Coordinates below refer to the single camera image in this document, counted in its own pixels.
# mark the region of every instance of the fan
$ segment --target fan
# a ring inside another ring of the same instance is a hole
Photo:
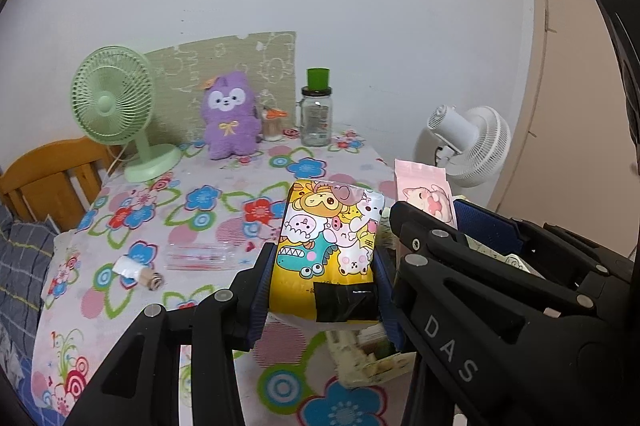
[[[71,109],[83,132],[105,145],[136,142],[127,162],[129,182],[169,171],[182,154],[172,144],[149,146],[145,128],[154,110],[155,85],[147,59],[125,47],[103,47],[82,62],[71,85]]]
[[[463,188],[478,186],[498,173],[511,145],[507,123],[488,106],[461,116],[455,107],[443,104],[431,114],[427,126],[446,144],[436,154],[437,165],[444,166],[447,177]]]

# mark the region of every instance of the wooden chair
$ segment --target wooden chair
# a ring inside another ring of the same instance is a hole
[[[25,222],[33,222],[33,217],[43,221],[51,215],[62,231],[68,231],[78,225],[85,212],[68,171],[78,178],[91,204],[100,192],[94,165],[98,161],[108,168],[113,157],[106,146],[88,137],[40,146],[20,157],[0,177],[0,200]]]

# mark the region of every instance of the yellow package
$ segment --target yellow package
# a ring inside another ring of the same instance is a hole
[[[357,186],[293,184],[271,276],[270,310],[322,323],[375,320],[370,264],[384,207],[381,193]]]

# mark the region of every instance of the fan center cap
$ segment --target fan center cap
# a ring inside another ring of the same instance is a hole
[[[98,94],[98,112],[101,116],[110,116],[115,110],[115,98],[111,92],[101,92]]]

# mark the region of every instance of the beige door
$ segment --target beige door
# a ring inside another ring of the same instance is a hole
[[[498,212],[563,226],[628,256],[640,181],[630,170],[635,153],[609,34],[595,0],[546,0],[546,12],[539,91],[519,161],[500,179]]]

